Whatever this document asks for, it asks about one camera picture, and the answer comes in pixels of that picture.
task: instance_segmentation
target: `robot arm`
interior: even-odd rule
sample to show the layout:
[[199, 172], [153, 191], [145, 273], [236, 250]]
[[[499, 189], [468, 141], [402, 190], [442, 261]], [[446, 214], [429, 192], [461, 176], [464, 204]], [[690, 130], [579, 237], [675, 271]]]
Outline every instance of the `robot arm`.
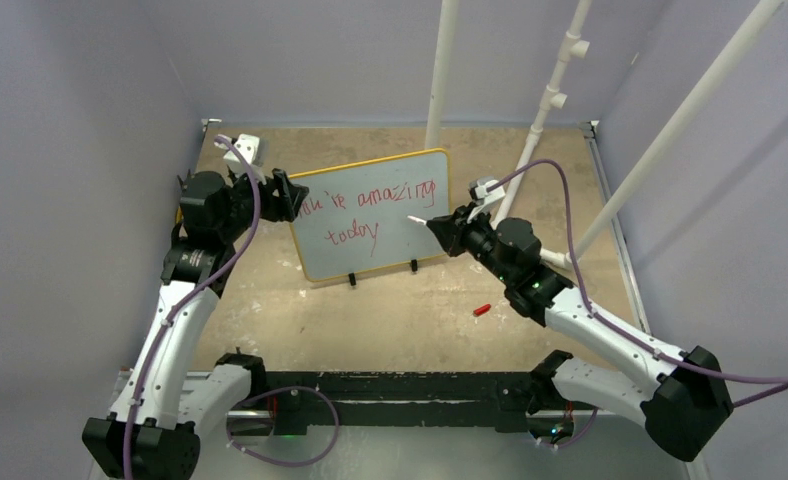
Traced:
[[[252, 188], [259, 189], [261, 218], [273, 222], [293, 221], [308, 195], [308, 188], [293, 185], [282, 170], [274, 169], [273, 177], [261, 173], [264, 144], [258, 138], [241, 135], [233, 143], [247, 158], [239, 160], [231, 153], [224, 157], [230, 168], [231, 184], [212, 171], [189, 173], [184, 180], [179, 179], [182, 221], [172, 231], [158, 305], [131, 381], [108, 416], [89, 419], [83, 429], [82, 441], [111, 477], [123, 476], [124, 426], [133, 407], [134, 380], [149, 356], [153, 356], [153, 363], [146, 372], [132, 442], [133, 471], [140, 480], [189, 478], [199, 456], [199, 438], [224, 421], [225, 412], [254, 390], [253, 378], [260, 360], [257, 364], [249, 356], [227, 355], [207, 381], [186, 395], [180, 404], [197, 341], [223, 295], [231, 268], [188, 301], [175, 319], [167, 319], [171, 307], [218, 272], [235, 254], [233, 243], [252, 222]], [[250, 182], [246, 173], [236, 177], [240, 161], [255, 167], [252, 169], [255, 182]], [[172, 328], [156, 343], [159, 331], [166, 326]]]
[[[574, 338], [619, 370], [588, 365], [567, 352], [555, 351], [532, 372], [536, 388], [530, 413], [549, 400], [585, 402], [629, 418], [672, 456], [693, 460], [732, 413], [724, 381], [660, 360], [593, 319], [579, 288], [542, 265], [541, 242], [532, 225], [520, 218], [506, 218], [492, 228], [487, 213], [474, 214], [480, 206], [479, 194], [473, 188], [471, 194], [473, 203], [457, 208], [452, 215], [427, 221], [444, 251], [452, 257], [470, 253], [505, 285], [504, 295], [517, 313]], [[641, 332], [596, 304], [593, 308], [624, 335], [657, 352], [720, 371], [715, 356], [702, 347], [686, 352]]]

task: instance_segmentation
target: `red handwritten text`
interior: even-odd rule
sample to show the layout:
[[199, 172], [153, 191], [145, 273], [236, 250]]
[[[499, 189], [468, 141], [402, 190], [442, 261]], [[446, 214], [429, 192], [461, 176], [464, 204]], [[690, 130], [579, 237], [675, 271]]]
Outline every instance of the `red handwritten text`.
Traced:
[[401, 202], [403, 200], [421, 200], [425, 198], [429, 198], [431, 201], [429, 205], [424, 205], [423, 208], [435, 205], [435, 180], [427, 180], [414, 186], [406, 182], [393, 187], [377, 188], [368, 193], [360, 193], [356, 200], [360, 207], [364, 207], [365, 205], [376, 205], [385, 201]]
[[298, 213], [298, 217], [303, 218], [305, 215], [311, 215], [313, 212], [316, 212], [323, 208], [323, 205], [320, 204], [320, 200], [313, 200], [311, 198], [307, 198], [303, 201], [303, 204], [300, 205], [300, 211]]
[[326, 233], [328, 235], [324, 238], [331, 241], [333, 245], [342, 245], [347, 240], [352, 238], [365, 238], [370, 237], [373, 239], [373, 246], [370, 249], [370, 256], [373, 256], [373, 251], [376, 250], [376, 235], [379, 232], [379, 222], [375, 222], [373, 228], [371, 228], [368, 224], [359, 225], [356, 219], [353, 219], [353, 225], [351, 228], [344, 230], [342, 232], [333, 233], [331, 230], [327, 230]]
[[347, 209], [347, 207], [344, 206], [344, 195], [341, 195], [340, 193], [336, 193], [335, 195], [332, 195], [326, 190], [324, 190], [323, 193], [329, 196], [330, 200], [332, 200], [332, 204], [335, 205], [337, 208], [340, 208], [342, 210]]

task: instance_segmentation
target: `white pipe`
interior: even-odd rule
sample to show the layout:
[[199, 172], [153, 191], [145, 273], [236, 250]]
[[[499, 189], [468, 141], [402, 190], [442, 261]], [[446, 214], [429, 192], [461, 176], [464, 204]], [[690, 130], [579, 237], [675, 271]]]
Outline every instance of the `white pipe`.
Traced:
[[438, 42], [435, 46], [435, 66], [432, 69], [432, 88], [429, 94], [429, 117], [426, 121], [425, 148], [440, 146], [441, 113], [447, 93], [447, 73], [453, 53], [453, 37], [456, 34], [456, 17], [459, 0], [442, 0], [441, 20], [438, 22]]
[[[568, 62], [571, 61], [571, 56], [583, 58], [588, 50], [588, 42], [580, 40], [580, 30], [590, 7], [591, 0], [580, 0], [577, 4], [574, 18], [571, 20], [571, 26], [565, 32], [562, 46], [559, 47], [559, 55], [556, 60], [556, 66], [553, 68], [553, 75], [550, 76], [550, 83], [547, 84], [547, 87], [544, 88], [544, 93], [541, 95], [541, 102], [538, 104], [538, 114], [536, 114], [535, 121], [529, 128], [529, 134], [527, 135], [526, 143], [524, 143], [524, 150], [518, 159], [516, 169], [529, 163], [532, 152], [541, 139], [541, 134], [544, 131], [544, 121], [547, 119], [547, 113], [550, 112], [550, 109], [562, 108], [565, 104], [567, 95], [559, 92], [559, 84], [562, 82], [562, 77], [565, 76], [565, 69], [568, 67]], [[509, 210], [512, 208], [512, 202], [515, 201], [515, 196], [518, 194], [518, 188], [524, 175], [526, 174], [518, 175], [509, 182], [509, 186], [506, 188], [506, 197], [494, 215], [493, 224], [495, 227], [509, 215]], [[547, 261], [550, 261], [551, 258], [562, 258], [561, 254], [546, 250], [542, 250], [541, 256]]]
[[[647, 150], [630, 171], [621, 186], [612, 194], [612, 198], [603, 206], [603, 210], [588, 227], [588, 231], [574, 245], [574, 252], [581, 257], [594, 243], [597, 235], [612, 222], [612, 218], [626, 203], [632, 194], [638, 190], [642, 181], [663, 157], [662, 153], [670, 147], [677, 137], [683, 133], [686, 126], [697, 116], [698, 112], [706, 105], [712, 94], [721, 85], [724, 78], [738, 65], [739, 61], [756, 43], [759, 33], [768, 25], [771, 17], [782, 7], [787, 0], [760, 0], [756, 7], [747, 16], [744, 23], [736, 30], [733, 37], [724, 46], [706, 73], [700, 77], [697, 84], [691, 89], [683, 103], [677, 108], [668, 123], [653, 139]], [[570, 265], [570, 259], [565, 255], [565, 265]]]

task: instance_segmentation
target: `small whiteboard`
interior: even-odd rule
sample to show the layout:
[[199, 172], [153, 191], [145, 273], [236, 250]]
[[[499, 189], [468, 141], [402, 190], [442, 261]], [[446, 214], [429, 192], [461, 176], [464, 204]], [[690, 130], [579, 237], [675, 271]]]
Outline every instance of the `small whiteboard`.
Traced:
[[449, 215], [449, 179], [443, 149], [292, 175], [309, 187], [291, 224], [306, 278], [319, 282], [444, 253], [429, 229], [406, 215]]

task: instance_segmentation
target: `tan floor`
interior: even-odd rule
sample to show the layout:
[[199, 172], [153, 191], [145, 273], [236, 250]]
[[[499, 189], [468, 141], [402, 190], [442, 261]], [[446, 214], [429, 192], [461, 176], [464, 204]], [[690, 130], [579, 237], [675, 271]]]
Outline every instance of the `tan floor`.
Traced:
[[[212, 128], [198, 170], [225, 170], [224, 152], [210, 141], [216, 133], [267, 139], [265, 167], [289, 173], [413, 152], [424, 140], [421, 128]], [[471, 180], [501, 178], [513, 169], [526, 133], [444, 130], [455, 206], [469, 200]], [[544, 157], [559, 162], [568, 175], [573, 227], [581, 234], [602, 205], [581, 132], [546, 131], [533, 158]], [[527, 174], [511, 214], [530, 220], [546, 248], [567, 251], [562, 186], [551, 167]], [[503, 298], [500, 282], [465, 255], [421, 268], [417, 277], [408, 267], [360, 277], [355, 290], [346, 279], [311, 284], [299, 265], [288, 225], [262, 223], [205, 328], [193, 369], [210, 370], [236, 346], [262, 356], [270, 370], [530, 370], [554, 349], [606, 365], [578, 343], [518, 316]], [[595, 301], [633, 322], [608, 235], [586, 254], [583, 274]], [[474, 318], [473, 309], [485, 303], [491, 311]]]

